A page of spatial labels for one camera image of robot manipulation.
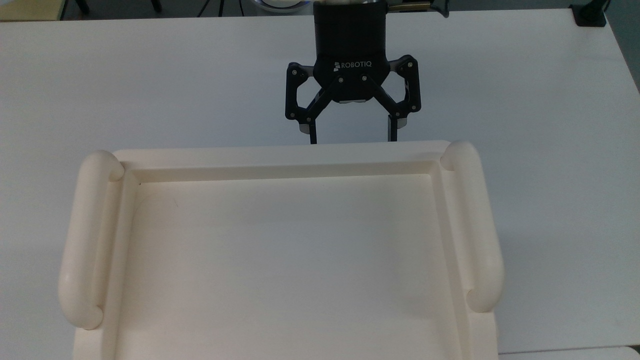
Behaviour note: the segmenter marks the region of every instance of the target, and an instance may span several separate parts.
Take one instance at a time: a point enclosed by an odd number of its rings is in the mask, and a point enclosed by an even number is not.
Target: cable
[[[222,17],[222,10],[225,8],[225,0],[220,0],[220,7],[218,8],[218,17]]]
[[[209,4],[209,0],[206,0],[204,3],[204,6],[202,6],[202,9],[200,9],[200,12],[198,13],[198,16],[196,17],[200,17],[202,15],[202,13],[204,13],[204,10],[207,8],[207,5]]]

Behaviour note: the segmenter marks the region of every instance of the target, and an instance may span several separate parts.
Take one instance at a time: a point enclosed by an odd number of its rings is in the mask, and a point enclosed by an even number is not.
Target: tray bottom
[[[459,359],[427,174],[144,183],[116,358]]]

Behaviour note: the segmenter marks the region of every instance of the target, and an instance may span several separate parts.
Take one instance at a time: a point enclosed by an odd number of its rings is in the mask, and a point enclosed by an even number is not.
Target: rounded handle
[[[87,156],[78,173],[58,298],[67,320],[86,330],[95,329],[102,322],[102,309],[91,298],[95,253],[107,184],[123,175],[122,164],[106,151]]]
[[[484,173],[476,148],[468,142],[453,142],[440,159],[444,169],[455,171],[467,215],[475,286],[467,304],[476,313],[491,311],[504,286],[504,263],[493,223]]]

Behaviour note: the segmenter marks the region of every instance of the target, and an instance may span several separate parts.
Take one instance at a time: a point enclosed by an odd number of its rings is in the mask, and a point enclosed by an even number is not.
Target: plastic tray
[[[75,359],[497,359],[468,143],[94,152],[59,296]]]

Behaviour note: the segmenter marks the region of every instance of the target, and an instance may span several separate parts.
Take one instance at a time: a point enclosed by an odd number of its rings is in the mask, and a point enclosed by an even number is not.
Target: table surface
[[[570,10],[391,14],[387,56],[404,54],[423,108],[400,141],[470,140],[483,160],[499,351],[640,343],[640,96],[611,29]],[[284,81],[314,60],[310,17],[0,24],[0,357],[70,357],[57,276],[88,153],[307,143]],[[332,103],[318,141],[385,141],[386,117]]]

